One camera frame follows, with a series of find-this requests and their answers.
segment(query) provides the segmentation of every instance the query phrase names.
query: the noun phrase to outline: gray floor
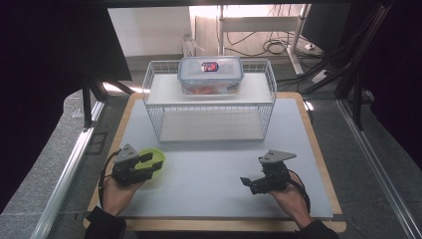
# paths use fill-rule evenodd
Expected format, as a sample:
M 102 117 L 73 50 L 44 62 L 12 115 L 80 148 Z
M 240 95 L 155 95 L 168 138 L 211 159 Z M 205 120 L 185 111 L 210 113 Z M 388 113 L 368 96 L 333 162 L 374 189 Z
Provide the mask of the gray floor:
M 272 59 L 277 79 L 294 76 L 286 58 Z M 133 83 L 139 86 L 144 68 L 133 68 Z M 301 83 L 301 89 L 312 84 Z M 385 197 L 367 159 L 353 136 L 338 102 L 333 98 L 333 82 L 312 95 L 304 96 L 314 110 L 310 112 L 316 137 L 347 222 L 343 239 L 407 238 L 397 216 Z M 296 87 L 287 89 L 295 91 Z M 128 96 L 110 92 L 105 108 L 81 165 L 55 220 L 49 238 L 83 238 L 82 220 L 94 193 L 100 170 L 120 121 Z M 404 199 L 418 225 L 422 221 L 422 172 L 382 127 L 370 111 L 362 108 L 364 133 L 385 171 Z M 0 216 L 1 238 L 29 238 L 63 171 L 83 128 L 82 93 L 65 101 L 65 112 L 37 163 Z M 278 234 L 180 234 L 141 233 L 142 238 L 281 238 Z M 137 238 L 128 232 L 125 238 Z

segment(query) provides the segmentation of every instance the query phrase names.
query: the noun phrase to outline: hand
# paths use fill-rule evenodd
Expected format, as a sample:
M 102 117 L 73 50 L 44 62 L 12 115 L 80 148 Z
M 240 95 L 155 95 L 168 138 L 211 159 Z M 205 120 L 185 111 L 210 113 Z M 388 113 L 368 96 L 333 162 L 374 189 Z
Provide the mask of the hand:
M 301 181 L 294 173 L 290 172 L 290 175 L 294 181 L 302 185 Z M 288 187 L 284 191 L 273 190 L 269 193 L 276 199 L 280 208 L 295 220 L 301 230 L 314 221 L 308 214 L 304 197 L 295 186 L 288 184 Z
M 134 192 L 143 184 L 139 182 L 123 187 L 111 176 L 105 178 L 103 194 L 103 211 L 117 216 L 130 203 Z

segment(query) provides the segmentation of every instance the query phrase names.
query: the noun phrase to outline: plastic food container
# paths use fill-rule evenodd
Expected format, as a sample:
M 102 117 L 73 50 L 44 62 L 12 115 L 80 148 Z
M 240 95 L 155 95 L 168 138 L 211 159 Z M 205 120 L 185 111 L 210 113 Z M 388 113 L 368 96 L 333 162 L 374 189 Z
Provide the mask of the plastic food container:
M 238 57 L 189 57 L 179 64 L 177 79 L 185 95 L 234 95 L 243 80 Z

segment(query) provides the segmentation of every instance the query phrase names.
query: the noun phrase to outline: black sleeve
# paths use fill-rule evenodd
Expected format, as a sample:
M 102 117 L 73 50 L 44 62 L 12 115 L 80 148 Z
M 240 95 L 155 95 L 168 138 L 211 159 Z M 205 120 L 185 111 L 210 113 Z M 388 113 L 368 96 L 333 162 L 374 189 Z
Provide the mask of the black sleeve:
M 321 221 L 316 220 L 302 231 L 298 232 L 301 239 L 338 239 L 338 235 L 327 228 Z
M 122 218 L 114 217 L 99 207 L 87 217 L 91 222 L 85 233 L 86 239 L 120 239 L 123 238 L 126 229 L 126 221 Z

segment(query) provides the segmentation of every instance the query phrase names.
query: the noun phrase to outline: wooden table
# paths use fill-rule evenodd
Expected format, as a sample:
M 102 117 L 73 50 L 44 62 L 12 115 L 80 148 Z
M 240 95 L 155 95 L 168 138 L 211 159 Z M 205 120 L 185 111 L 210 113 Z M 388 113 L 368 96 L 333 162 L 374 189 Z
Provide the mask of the wooden table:
M 316 165 L 319 169 L 325 191 L 328 196 L 329 204 L 332 210 L 333 218 L 324 220 L 323 223 L 335 232 L 343 232 L 346 228 L 345 221 L 342 217 L 341 208 L 339 206 L 335 191 L 333 189 L 328 171 L 320 152 L 317 138 L 315 136 L 311 121 L 305 109 L 301 95 L 296 93 L 278 93 L 278 99 L 295 99 L 298 105 L 301 117 L 308 137 L 310 139 L 311 147 L 313 149 Z M 136 100 L 141 100 L 142 94 L 133 94 L 127 103 L 120 124 L 118 126 L 114 141 L 111 145 L 109 154 L 117 151 L 121 144 L 121 139 L 126 129 L 127 122 L 130 118 L 131 109 Z M 112 168 L 112 163 L 108 166 L 108 171 Z M 98 189 L 96 188 L 88 212 L 91 212 L 98 204 Z M 277 219 L 168 219 L 168 218 L 126 218 L 127 230 L 135 231 L 261 231 L 261 232 L 275 232 L 275 231 L 295 231 L 298 230 L 294 221 L 277 220 Z M 84 220 L 84 225 L 88 227 L 89 221 Z

